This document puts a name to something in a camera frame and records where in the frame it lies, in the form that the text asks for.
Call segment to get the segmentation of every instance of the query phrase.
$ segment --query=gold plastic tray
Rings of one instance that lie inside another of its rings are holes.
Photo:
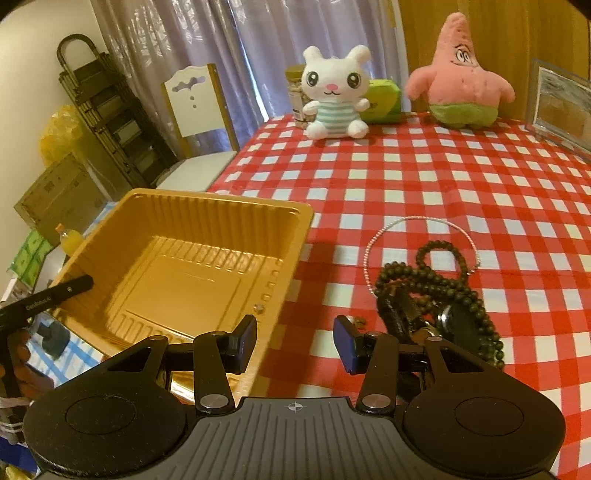
[[[229,332],[252,313],[256,348],[246,373],[229,375],[238,400],[251,390],[312,217],[302,203],[132,190],[55,279],[95,281],[57,316],[112,356],[150,335],[184,343]],[[173,392],[192,401],[192,374],[175,374]]]

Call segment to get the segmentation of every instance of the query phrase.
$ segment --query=white wall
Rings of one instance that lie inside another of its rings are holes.
[[[90,0],[34,0],[0,22],[0,292],[9,279],[5,270],[30,231],[13,206],[44,170],[41,132],[70,103],[57,80],[56,48],[71,33],[106,50]],[[73,68],[93,59],[81,43],[66,48]]]

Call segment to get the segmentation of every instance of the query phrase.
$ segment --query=patrick star plush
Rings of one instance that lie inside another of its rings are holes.
[[[450,128],[489,127],[499,101],[515,100],[509,82],[479,65],[468,20],[459,12],[443,24],[432,64],[415,70],[404,91],[411,100],[426,95],[431,114]]]

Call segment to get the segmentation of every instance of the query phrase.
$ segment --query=wooden chair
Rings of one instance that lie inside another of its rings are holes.
[[[204,192],[220,176],[240,150],[216,66],[189,66],[162,84],[186,160],[159,179],[160,190]],[[193,156],[187,137],[225,129],[233,151]]]

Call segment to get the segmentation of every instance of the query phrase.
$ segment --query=wooden furniture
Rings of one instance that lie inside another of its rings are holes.
[[[64,57],[67,43],[85,42],[96,60],[72,70]],[[177,162],[139,99],[106,53],[92,40],[73,34],[57,47],[64,71],[59,80],[82,120],[113,158],[132,187],[155,187],[159,176]]]
[[[240,150],[216,66],[179,70],[162,90],[186,160],[163,176],[158,188],[204,192]],[[233,150],[195,157],[187,137],[217,129],[226,130]]]

